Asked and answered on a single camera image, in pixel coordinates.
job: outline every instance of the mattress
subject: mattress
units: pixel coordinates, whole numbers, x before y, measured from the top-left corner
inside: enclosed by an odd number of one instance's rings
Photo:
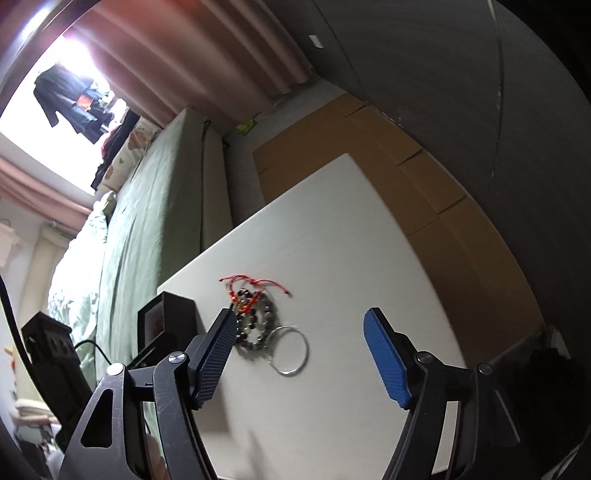
[[[206,117],[185,109],[153,143],[118,195],[100,279],[96,341],[112,362],[137,354],[137,312],[202,250]],[[108,366],[96,356],[96,378]]]

